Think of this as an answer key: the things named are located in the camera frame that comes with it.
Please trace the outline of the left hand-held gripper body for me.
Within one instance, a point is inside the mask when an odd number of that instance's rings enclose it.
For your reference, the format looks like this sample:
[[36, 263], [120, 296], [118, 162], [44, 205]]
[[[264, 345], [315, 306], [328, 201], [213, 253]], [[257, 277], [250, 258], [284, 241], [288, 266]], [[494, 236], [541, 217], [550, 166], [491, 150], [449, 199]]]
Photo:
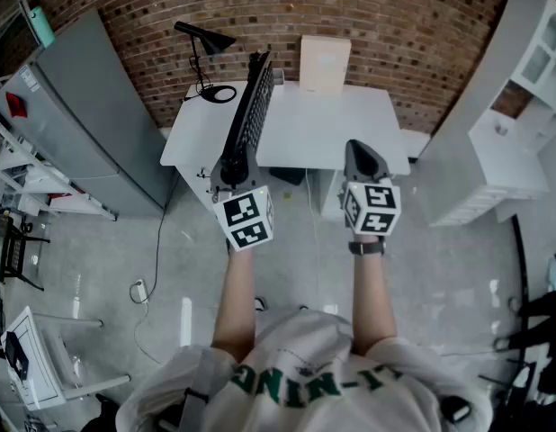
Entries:
[[242, 251], [274, 238], [274, 207], [260, 177], [233, 188], [220, 177], [211, 179], [212, 209], [229, 244]]

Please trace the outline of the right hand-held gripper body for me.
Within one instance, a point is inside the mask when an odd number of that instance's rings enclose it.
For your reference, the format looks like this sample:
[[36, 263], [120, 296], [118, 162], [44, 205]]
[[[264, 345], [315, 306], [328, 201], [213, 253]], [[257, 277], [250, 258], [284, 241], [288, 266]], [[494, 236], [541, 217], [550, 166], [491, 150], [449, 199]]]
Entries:
[[347, 179], [342, 195], [345, 226], [354, 234], [389, 236], [395, 229], [401, 214], [401, 193], [389, 177], [378, 182]]

